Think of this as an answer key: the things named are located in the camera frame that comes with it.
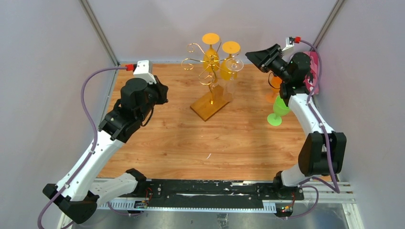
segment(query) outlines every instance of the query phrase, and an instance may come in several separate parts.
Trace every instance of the wooden base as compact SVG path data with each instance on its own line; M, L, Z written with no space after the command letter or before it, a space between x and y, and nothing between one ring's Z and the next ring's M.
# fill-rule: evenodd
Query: wooden base
M214 89L214 103L211 104L211 92L207 92L193 104L190 108L206 122L210 119L215 113L221 110L225 105L229 103L224 99L224 88L220 85L217 85Z

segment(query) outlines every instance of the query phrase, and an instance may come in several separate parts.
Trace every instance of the wooden table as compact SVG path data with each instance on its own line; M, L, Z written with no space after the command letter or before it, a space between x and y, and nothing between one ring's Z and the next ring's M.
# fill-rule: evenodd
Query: wooden table
M153 74L169 87L169 102L155 106L149 124L112 156L100 177L136 168L148 178L273 180L297 163L304 132L292 112L280 126L268 124L273 108L265 99L267 74L245 65L235 100L204 122L190 109L208 91L199 84L201 71L198 65L191 71L179 64L153 65ZM109 110L131 77L132 72L119 72Z

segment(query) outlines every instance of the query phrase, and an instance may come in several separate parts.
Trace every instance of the gray wall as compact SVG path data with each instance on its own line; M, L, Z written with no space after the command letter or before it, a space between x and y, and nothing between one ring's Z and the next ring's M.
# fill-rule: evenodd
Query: gray wall
M112 64L76 0L1 1L0 30L0 228L36 228L43 187L61 179L92 138L82 82ZM112 76L86 91L98 121ZM45 228L60 215L52 206Z
M314 41L336 0L90 0L117 58L124 62L182 61L202 54L188 43L215 32L239 42L242 51L285 45L285 38ZM305 50L305 45L297 46Z
M350 181L367 229L403 228L403 0L349 0L320 45L319 107L348 144Z

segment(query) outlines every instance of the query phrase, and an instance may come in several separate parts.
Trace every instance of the black cable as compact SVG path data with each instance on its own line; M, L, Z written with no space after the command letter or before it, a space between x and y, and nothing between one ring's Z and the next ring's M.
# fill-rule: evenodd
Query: black cable
M271 74L273 74L273 77L277 77L276 75L274 75L274 73L273 72L270 72L269 74L268 74L268 79L267 79L267 81L268 81L268 85L270 85L272 88L274 88L274 89L280 89L280 88L275 88L273 85L271 85L271 83L270 83L270 75Z
M149 118L147 119L147 121L145 122L145 124L141 124L140 126L141 126L141 127L145 127L145 126L148 124L148 122L150 121L150 118L152 118L152 115L153 115L153 107L152 107L152 109L151 109L151 111L150 111Z

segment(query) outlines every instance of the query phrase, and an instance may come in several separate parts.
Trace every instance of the wine glass base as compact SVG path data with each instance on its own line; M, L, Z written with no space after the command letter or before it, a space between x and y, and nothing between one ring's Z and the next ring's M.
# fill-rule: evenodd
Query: wine glass base
M267 116L267 121L272 126L279 126L282 122L281 117L276 115L275 113L269 114Z

